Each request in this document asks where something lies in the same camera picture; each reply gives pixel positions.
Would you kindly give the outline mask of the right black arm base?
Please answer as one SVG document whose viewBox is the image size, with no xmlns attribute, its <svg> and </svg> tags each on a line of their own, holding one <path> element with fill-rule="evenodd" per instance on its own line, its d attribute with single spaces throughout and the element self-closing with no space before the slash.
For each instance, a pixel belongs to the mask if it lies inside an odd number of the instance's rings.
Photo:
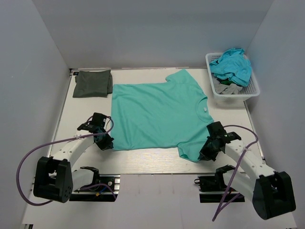
<svg viewBox="0 0 305 229">
<path fill-rule="evenodd" d="M 194 180 L 199 187 L 200 203 L 219 203 L 226 185 L 221 185 L 213 175 L 199 176 Z"/>
</svg>

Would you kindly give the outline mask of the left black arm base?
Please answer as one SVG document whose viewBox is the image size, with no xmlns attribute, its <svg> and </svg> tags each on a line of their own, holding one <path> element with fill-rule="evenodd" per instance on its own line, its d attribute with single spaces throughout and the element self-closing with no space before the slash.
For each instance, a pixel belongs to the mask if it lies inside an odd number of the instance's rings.
<svg viewBox="0 0 305 229">
<path fill-rule="evenodd" d="M 70 202 L 114 202 L 120 189 L 120 175 L 100 175 L 94 187 L 76 190 Z"/>
</svg>

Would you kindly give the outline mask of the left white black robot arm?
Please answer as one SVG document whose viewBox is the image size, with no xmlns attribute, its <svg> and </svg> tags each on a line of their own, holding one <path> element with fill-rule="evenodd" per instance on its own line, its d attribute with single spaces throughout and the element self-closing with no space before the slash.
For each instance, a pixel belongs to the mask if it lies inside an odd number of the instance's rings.
<svg viewBox="0 0 305 229">
<path fill-rule="evenodd" d="M 74 164 L 92 145 L 100 150 L 113 148 L 113 140 L 106 130 L 112 118 L 94 113 L 91 120 L 81 124 L 72 138 L 64 139 L 65 146 L 52 156 L 41 157 L 37 162 L 33 194 L 35 197 L 61 203 L 67 202 L 73 191 L 96 190 L 100 187 L 99 170 L 82 166 L 73 170 Z"/>
</svg>

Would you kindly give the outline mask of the teal green t-shirt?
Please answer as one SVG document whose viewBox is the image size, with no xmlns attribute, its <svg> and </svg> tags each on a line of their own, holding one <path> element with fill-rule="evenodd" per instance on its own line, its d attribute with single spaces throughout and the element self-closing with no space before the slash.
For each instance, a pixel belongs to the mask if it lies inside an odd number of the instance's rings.
<svg viewBox="0 0 305 229">
<path fill-rule="evenodd" d="M 199 161 L 213 123 L 208 97 L 197 81 L 180 70 L 164 83 L 116 84 L 111 118 L 114 150 L 178 149 L 179 156 Z"/>
</svg>

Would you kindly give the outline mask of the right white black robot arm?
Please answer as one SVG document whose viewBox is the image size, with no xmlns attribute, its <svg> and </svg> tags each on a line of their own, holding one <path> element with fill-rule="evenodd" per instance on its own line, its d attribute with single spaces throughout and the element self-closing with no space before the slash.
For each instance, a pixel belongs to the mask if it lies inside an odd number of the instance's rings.
<svg viewBox="0 0 305 229">
<path fill-rule="evenodd" d="M 232 202 L 248 199 L 264 220 L 296 209 L 293 185 L 286 172 L 277 172 L 250 151 L 236 132 L 227 132 L 221 122 L 207 126 L 209 136 L 202 147 L 199 160 L 215 161 L 220 152 L 236 162 L 216 169 L 212 176 L 194 180 L 203 193 L 201 201 L 218 202 L 218 214 Z"/>
</svg>

